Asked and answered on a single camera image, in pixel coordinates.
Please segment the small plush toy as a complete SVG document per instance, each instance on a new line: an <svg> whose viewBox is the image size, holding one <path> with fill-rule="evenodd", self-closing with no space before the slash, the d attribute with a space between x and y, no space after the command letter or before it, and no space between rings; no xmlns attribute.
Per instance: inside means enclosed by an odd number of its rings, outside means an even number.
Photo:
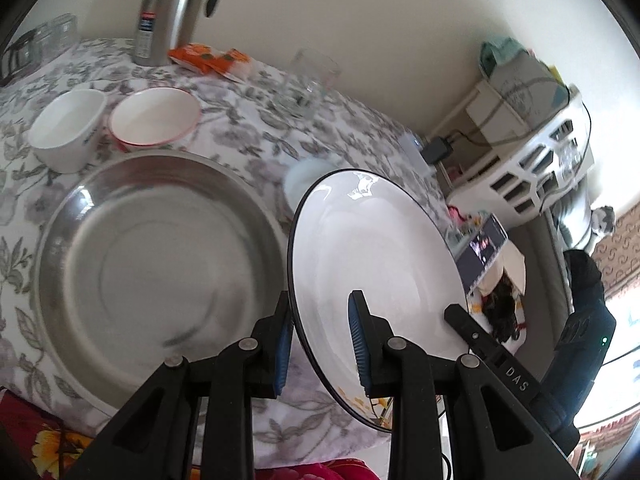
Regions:
<svg viewBox="0 0 640 480"><path fill-rule="evenodd" d="M602 206L591 211L591 231L597 236L608 236L615 230L616 214L611 206Z"/></svg>

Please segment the white plastic basket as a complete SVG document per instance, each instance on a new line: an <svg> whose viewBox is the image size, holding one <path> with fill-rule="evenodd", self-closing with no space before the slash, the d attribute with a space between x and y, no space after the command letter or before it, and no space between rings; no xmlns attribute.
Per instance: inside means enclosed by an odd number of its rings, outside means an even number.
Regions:
<svg viewBox="0 0 640 480"><path fill-rule="evenodd" d="M511 229L547 210L588 174L594 165L591 118L578 88L569 86L570 104L530 136L478 143L465 113L475 87L433 130L454 147L438 165L440 185L449 205L462 212L487 210Z"/></svg>

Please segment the white bowl with red rim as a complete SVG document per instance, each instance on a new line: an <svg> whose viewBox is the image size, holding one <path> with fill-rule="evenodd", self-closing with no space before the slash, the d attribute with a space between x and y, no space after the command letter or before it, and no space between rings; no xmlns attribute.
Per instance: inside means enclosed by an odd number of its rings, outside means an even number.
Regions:
<svg viewBox="0 0 640 480"><path fill-rule="evenodd" d="M190 92L177 88L149 88L119 102L107 128L125 151L160 148L193 131L201 107Z"/></svg>

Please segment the white square bowl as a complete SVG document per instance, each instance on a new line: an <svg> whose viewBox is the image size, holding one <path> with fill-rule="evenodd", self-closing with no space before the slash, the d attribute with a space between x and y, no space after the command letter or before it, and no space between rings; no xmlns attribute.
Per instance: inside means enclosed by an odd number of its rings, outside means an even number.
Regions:
<svg viewBox="0 0 640 480"><path fill-rule="evenodd" d="M72 90L55 98L28 132L36 157L59 174L84 168L98 146L107 96L96 89Z"/></svg>

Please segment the white plate with yellow flowers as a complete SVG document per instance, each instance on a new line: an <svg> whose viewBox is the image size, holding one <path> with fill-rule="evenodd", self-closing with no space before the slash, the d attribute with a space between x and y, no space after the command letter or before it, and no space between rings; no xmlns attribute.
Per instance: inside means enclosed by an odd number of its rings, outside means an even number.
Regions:
<svg viewBox="0 0 640 480"><path fill-rule="evenodd" d="M296 333L324 388L358 422L392 426L390 398L368 399L348 324L360 290L372 314L431 356L457 359L468 347L445 322L466 304L454 257L420 204L363 169L335 170L300 201L288 239L288 290Z"/></svg>

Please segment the red floral cloth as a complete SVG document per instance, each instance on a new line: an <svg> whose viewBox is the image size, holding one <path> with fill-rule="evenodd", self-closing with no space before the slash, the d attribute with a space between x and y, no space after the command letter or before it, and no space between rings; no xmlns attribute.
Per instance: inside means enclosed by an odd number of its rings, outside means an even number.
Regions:
<svg viewBox="0 0 640 480"><path fill-rule="evenodd" d="M92 442L70 430L7 388L1 389L1 477L59 479ZM257 479L375 479L362 460L341 458L325 463L258 469Z"/></svg>

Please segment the light blue floral bowl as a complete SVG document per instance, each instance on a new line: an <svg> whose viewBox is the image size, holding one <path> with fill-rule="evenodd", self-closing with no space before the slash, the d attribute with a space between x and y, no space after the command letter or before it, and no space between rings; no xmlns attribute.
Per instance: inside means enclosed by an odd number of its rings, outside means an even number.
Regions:
<svg viewBox="0 0 640 480"><path fill-rule="evenodd" d="M321 158L306 158L296 162L285 175L282 191L288 209L294 214L305 193L314 182L340 168L335 162Z"/></svg>

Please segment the glass jars with black holder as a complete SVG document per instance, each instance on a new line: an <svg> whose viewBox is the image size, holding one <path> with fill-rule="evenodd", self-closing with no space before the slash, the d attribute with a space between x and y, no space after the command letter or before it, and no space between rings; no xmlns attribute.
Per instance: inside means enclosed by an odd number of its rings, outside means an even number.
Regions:
<svg viewBox="0 0 640 480"><path fill-rule="evenodd" d="M1 55L1 85L35 73L79 44L77 16L65 13L38 25L6 47Z"/></svg>

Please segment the floral grey tablecloth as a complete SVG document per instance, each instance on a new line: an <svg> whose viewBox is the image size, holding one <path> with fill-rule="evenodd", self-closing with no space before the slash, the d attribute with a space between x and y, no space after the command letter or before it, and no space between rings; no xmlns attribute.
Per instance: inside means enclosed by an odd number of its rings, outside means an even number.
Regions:
<svg viewBox="0 0 640 480"><path fill-rule="evenodd" d="M281 226L293 214L283 195L288 170L306 158L364 168L402 186L436 226L452 225L435 177L411 167L398 140L399 122L355 99L331 92L314 117L287 118L272 105L280 70L256 64L243 82L198 76L177 66L142 67L125 39L82 42L73 52L1 92L1 389L55 416L91 439L106 424L51 360L32 307L32 271L41 234L77 174L57 174L35 156L28 130L55 98L78 89L103 91L111 105L134 92L172 87L201 107L195 129L175 147L208 158L254 188Z"/></svg>

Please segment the black power adapter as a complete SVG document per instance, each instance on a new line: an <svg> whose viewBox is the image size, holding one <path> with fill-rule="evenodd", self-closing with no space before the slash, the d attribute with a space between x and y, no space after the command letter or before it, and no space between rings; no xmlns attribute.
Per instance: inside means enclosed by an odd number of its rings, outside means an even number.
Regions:
<svg viewBox="0 0 640 480"><path fill-rule="evenodd" d="M421 156L427 165L437 165L448 158L454 149L446 136L434 136L426 141L421 150Z"/></svg>

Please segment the clear glass mug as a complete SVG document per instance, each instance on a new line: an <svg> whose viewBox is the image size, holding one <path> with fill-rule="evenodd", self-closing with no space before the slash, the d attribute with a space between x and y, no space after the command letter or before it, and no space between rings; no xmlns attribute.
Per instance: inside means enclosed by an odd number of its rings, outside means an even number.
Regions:
<svg viewBox="0 0 640 480"><path fill-rule="evenodd" d="M307 48L298 50L273 98L274 107L291 117L313 118L341 72L329 56Z"/></svg>

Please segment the white box with writing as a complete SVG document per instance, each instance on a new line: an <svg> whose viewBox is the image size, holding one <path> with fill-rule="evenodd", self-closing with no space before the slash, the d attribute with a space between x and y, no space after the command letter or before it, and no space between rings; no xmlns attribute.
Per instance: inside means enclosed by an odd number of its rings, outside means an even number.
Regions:
<svg viewBox="0 0 640 480"><path fill-rule="evenodd" d="M556 73L527 51L508 62L492 56L480 64L479 82L465 113L473 122L470 137L478 143L506 144L530 136L560 110L572 92Z"/></svg>

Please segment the large stainless steel basin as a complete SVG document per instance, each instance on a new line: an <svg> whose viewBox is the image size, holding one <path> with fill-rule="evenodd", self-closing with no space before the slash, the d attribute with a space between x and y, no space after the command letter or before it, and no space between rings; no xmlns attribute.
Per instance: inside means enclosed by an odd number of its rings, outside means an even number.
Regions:
<svg viewBox="0 0 640 480"><path fill-rule="evenodd" d="M40 336L70 388L114 414L164 361L216 356L270 315L284 245L233 171L168 150L122 156L74 186L43 230Z"/></svg>

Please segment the orange snack packet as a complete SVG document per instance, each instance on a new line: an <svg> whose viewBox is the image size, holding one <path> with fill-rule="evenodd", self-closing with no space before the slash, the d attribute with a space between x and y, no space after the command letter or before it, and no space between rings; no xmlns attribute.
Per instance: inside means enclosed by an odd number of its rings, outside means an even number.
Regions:
<svg viewBox="0 0 640 480"><path fill-rule="evenodd" d="M199 75L214 74L231 81L247 81L254 72L253 59L235 49L220 52L206 44L187 44L167 52L171 62Z"/></svg>

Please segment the smartphone on stand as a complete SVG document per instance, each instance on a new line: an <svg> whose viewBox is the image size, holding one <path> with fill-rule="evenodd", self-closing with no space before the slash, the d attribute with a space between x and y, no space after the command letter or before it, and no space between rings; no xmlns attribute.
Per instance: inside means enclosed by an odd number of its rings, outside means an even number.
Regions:
<svg viewBox="0 0 640 480"><path fill-rule="evenodd" d="M464 292L469 295L497 259L508 237L494 214L482 214L456 252L456 265Z"/></svg>

